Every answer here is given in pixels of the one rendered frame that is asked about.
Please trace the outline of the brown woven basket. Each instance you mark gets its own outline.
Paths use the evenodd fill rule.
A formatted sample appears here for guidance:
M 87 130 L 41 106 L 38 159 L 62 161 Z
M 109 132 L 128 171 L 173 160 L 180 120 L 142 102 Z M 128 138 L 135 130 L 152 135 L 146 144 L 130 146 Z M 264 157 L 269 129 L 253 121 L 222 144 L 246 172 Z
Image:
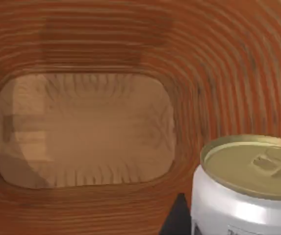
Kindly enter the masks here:
M 281 0 L 0 0 L 0 235 L 158 235 L 239 134 L 281 138 Z

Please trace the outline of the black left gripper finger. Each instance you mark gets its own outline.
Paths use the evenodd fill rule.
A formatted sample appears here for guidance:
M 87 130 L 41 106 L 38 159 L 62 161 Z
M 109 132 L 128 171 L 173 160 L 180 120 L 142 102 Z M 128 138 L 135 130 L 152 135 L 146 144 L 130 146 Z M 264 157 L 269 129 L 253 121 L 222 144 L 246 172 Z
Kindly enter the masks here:
M 191 215 L 184 193 L 179 193 L 159 235 L 191 235 Z

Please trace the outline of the silver can with gold lid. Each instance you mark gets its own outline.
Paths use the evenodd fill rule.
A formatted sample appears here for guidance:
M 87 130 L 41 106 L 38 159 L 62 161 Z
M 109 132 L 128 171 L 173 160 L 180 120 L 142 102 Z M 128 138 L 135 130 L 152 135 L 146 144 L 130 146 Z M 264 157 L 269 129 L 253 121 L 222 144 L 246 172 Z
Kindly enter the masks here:
M 200 152 L 191 235 L 281 235 L 281 138 L 220 137 Z

